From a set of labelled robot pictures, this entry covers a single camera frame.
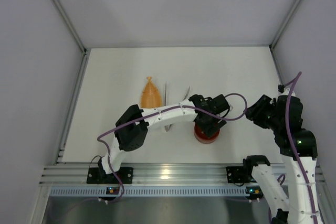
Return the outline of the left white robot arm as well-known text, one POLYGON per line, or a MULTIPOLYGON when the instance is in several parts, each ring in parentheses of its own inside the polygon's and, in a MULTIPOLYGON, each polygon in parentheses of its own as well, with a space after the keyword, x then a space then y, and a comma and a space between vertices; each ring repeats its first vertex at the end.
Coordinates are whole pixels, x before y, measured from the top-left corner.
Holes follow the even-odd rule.
POLYGON ((107 154, 99 161, 99 168, 104 175, 117 172, 126 153, 142 147, 151 129, 194 122, 206 138, 212 138, 227 123, 220 114, 228 110, 229 104, 222 94, 215 98, 195 94, 180 103, 151 109, 132 105, 116 122, 115 128, 98 137, 98 141, 105 144, 102 138, 114 134, 107 154))

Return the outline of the steel serving tongs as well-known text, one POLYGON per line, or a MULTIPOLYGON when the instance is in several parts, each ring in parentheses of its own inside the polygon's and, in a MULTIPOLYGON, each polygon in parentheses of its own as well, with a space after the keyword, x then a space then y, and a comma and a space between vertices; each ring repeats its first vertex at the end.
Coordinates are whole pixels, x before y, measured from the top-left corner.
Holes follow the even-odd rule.
MULTIPOLYGON (((188 98, 188 95, 189 95, 189 93, 190 93, 190 89, 191 89, 191 87, 189 86, 189 87, 187 88, 186 92, 185 92, 185 95, 184 95, 183 100, 185 100, 185 99, 188 98)), ((168 105, 168 101, 169 101, 168 96, 169 96, 169 94, 168 94, 167 82, 166 82, 165 85, 164 85, 164 99, 163 99, 163 101, 164 101, 164 106, 167 106, 167 105, 168 105)), ((168 132, 168 131, 171 129, 171 126, 172 126, 172 124, 166 125, 166 126, 164 127, 165 131, 168 132)))

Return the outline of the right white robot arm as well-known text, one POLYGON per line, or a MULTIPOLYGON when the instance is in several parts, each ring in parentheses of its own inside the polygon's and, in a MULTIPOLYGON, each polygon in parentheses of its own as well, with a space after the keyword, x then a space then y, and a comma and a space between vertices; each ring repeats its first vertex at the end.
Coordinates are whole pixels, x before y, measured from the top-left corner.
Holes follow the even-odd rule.
POLYGON ((302 127, 302 111, 301 100, 288 94, 274 99, 262 95, 246 110, 248 120, 272 130, 286 169, 287 193, 267 157, 250 155, 243 160, 247 175, 267 201, 271 223, 322 223, 315 179, 317 143, 314 134, 302 127))

